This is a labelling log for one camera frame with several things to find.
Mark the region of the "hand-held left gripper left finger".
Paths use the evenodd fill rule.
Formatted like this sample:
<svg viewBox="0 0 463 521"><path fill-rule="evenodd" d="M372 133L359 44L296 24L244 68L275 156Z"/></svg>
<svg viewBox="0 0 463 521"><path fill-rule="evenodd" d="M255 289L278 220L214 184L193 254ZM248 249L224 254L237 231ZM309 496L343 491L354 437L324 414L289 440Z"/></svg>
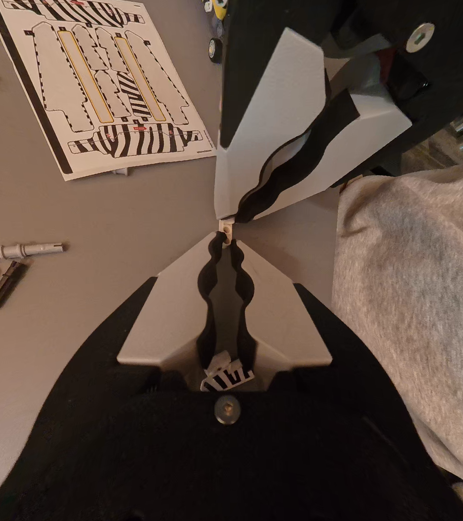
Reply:
<svg viewBox="0 0 463 521"><path fill-rule="evenodd" d="M178 371L189 389L199 389L205 373L196 341L207 321L208 304L198 289L198 278L211 260L208 234L161 271L131 327L118 363Z"/></svg>

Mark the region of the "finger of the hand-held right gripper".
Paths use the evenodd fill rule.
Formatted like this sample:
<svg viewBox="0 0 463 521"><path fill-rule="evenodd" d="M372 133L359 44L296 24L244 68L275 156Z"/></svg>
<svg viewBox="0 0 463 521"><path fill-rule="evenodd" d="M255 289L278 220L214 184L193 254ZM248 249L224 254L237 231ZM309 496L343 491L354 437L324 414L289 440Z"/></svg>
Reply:
<svg viewBox="0 0 463 521"><path fill-rule="evenodd" d="M285 28L229 145L217 146L216 218L238 216L270 158L307 133L326 104L324 53Z"/></svg>
<svg viewBox="0 0 463 521"><path fill-rule="evenodd" d="M341 69L328 101L300 149L277 165L267 182L241 203L237 222L247 223L332 187L411 127L370 72Z"/></svg>

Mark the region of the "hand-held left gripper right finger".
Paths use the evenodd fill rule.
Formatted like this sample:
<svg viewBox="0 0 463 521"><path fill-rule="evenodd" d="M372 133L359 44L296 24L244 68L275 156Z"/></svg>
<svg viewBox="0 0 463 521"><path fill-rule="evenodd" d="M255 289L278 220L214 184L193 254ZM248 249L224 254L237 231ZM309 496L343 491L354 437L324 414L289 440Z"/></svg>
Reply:
<svg viewBox="0 0 463 521"><path fill-rule="evenodd" d="M332 355L292 280L253 251L233 240L235 291L242 300L237 355L259 387L278 373L328 366Z"/></svg>

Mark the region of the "zebra striped lego panel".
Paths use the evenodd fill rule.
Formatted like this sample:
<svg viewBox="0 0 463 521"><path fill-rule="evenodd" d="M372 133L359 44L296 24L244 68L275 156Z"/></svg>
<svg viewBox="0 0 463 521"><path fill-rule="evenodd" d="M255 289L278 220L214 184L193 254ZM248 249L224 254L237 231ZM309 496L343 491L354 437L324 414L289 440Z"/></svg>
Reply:
<svg viewBox="0 0 463 521"><path fill-rule="evenodd" d="M224 392L255 379L254 372L244 370L240 359L220 368L205 370L205 373L206 377L200 384L201 392Z"/></svg>

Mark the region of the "lego airplane model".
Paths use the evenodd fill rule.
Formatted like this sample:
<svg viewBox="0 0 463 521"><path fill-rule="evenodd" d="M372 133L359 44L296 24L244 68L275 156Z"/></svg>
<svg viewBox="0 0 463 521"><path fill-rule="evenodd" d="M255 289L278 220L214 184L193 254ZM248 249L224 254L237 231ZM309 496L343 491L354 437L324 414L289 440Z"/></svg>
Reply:
<svg viewBox="0 0 463 521"><path fill-rule="evenodd" d="M208 55L212 63L222 62L229 1L201 1L212 29L209 40Z"/></svg>

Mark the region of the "light grey long lego pin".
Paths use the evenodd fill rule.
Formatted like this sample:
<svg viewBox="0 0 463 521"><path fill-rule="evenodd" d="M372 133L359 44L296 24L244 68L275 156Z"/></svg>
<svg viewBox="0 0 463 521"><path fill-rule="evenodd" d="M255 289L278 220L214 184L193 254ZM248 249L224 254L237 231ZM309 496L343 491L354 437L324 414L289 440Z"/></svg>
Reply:
<svg viewBox="0 0 463 521"><path fill-rule="evenodd" d="M0 245L2 259L22 259L64 251L65 247L62 243Z"/></svg>

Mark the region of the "black notched lego axle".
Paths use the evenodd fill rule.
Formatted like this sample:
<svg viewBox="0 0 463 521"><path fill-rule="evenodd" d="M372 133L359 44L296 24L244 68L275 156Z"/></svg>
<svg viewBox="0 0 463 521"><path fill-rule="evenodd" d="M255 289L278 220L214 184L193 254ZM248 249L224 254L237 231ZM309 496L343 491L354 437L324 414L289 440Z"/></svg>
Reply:
<svg viewBox="0 0 463 521"><path fill-rule="evenodd" d="M21 262L13 261L0 278L0 308L8 300L14 288L23 278L28 266Z"/></svg>

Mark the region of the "zebra print sticker sheet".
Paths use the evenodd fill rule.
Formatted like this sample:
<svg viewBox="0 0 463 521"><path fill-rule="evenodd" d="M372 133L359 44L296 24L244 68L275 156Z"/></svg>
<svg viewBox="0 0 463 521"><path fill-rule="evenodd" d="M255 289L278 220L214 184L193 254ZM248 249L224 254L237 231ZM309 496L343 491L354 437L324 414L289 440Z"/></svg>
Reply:
<svg viewBox="0 0 463 521"><path fill-rule="evenodd" d="M216 155L142 2L0 1L0 39L64 180Z"/></svg>

